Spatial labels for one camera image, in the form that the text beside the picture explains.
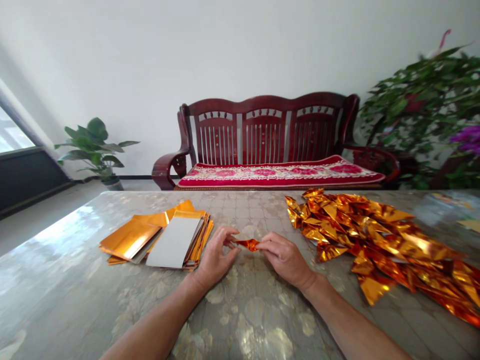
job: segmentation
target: forearm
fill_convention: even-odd
[[[165,359],[188,316],[208,291],[189,273],[160,305],[151,310],[102,357],[109,359]]]
[[[326,322],[348,360],[410,359],[382,330],[355,310],[325,276],[316,274],[315,282],[303,295]]]

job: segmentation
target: bench backrest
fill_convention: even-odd
[[[358,106],[357,95],[332,92],[296,99],[200,100],[178,112],[182,147],[211,165],[320,160],[341,153],[342,144],[353,140]]]

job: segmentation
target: white paper sheet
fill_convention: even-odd
[[[180,269],[200,219],[174,217],[153,246],[146,264]]]

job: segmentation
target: hand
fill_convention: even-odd
[[[269,232],[256,248],[265,255],[275,271],[301,292],[306,291],[316,280],[313,272],[291,241],[276,232]]]
[[[238,234],[239,231],[231,226],[221,226],[213,235],[205,248],[205,254],[200,261],[200,266],[193,275],[195,280],[205,289],[210,289],[227,273],[235,258],[241,251],[232,244],[236,239],[232,234]],[[232,249],[227,255],[224,255],[223,247]]]

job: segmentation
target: floral cushion pad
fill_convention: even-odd
[[[385,175],[338,155],[319,161],[255,165],[196,164],[179,188],[298,188],[378,183]]]

